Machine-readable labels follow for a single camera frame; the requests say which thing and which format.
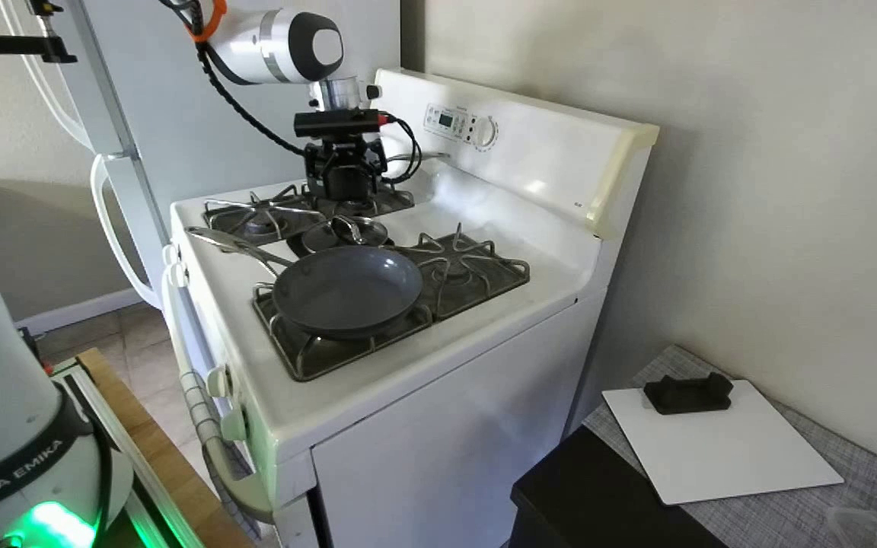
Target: black frying pan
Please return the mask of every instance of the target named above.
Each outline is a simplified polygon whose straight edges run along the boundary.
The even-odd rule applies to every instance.
[[[402,320],[420,298],[424,280],[417,266],[383,248],[331,248],[302,262],[286,262],[215,230],[191,234],[260,259],[267,270],[286,266],[275,282],[275,305],[286,324],[334,341],[371,338]]]

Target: wooden surface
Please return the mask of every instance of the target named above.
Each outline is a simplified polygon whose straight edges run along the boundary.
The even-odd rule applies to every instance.
[[[108,361],[99,351],[79,352],[79,362],[91,373],[102,396],[116,411],[116,416],[131,433],[140,455],[151,459],[178,508],[186,515],[191,529],[208,548],[226,544],[241,548],[253,544],[239,523],[226,515],[218,495],[196,474],[190,459],[170,446],[162,426],[146,413],[133,393],[116,378]]]

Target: gray wall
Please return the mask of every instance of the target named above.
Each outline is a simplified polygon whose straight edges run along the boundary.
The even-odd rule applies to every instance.
[[[0,59],[0,291],[15,320],[124,291],[91,210],[90,159],[20,59]]]
[[[595,384],[676,341],[877,452],[877,4],[417,6],[432,72],[663,124]]]

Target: oven door handle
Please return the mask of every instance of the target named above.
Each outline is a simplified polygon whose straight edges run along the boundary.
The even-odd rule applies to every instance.
[[[219,477],[219,486],[233,496],[234,505],[241,505],[248,515],[253,515],[256,520],[275,520],[275,505],[264,496],[264,484],[262,474],[241,474],[233,466],[230,449],[222,441],[222,429],[218,425],[218,413],[209,411],[209,396],[203,393],[203,384],[199,378],[199,373],[191,368],[191,357],[190,348],[183,341],[179,333],[179,262],[170,254],[170,248],[164,250],[164,273],[162,273],[162,311],[164,311],[164,324],[167,324],[167,334],[170,334],[170,348],[173,348],[173,361],[178,361],[178,373],[179,373],[179,384],[186,393],[186,406],[199,433],[199,441],[203,449],[203,462],[215,470],[215,474]]]

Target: gray floor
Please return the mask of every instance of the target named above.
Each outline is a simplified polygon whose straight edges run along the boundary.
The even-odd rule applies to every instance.
[[[158,311],[136,305],[50,333],[38,341],[47,362],[61,362],[79,351],[99,348],[133,390],[145,407],[158,421],[167,438],[183,452],[191,470],[208,477],[201,446],[178,384],[167,330]]]

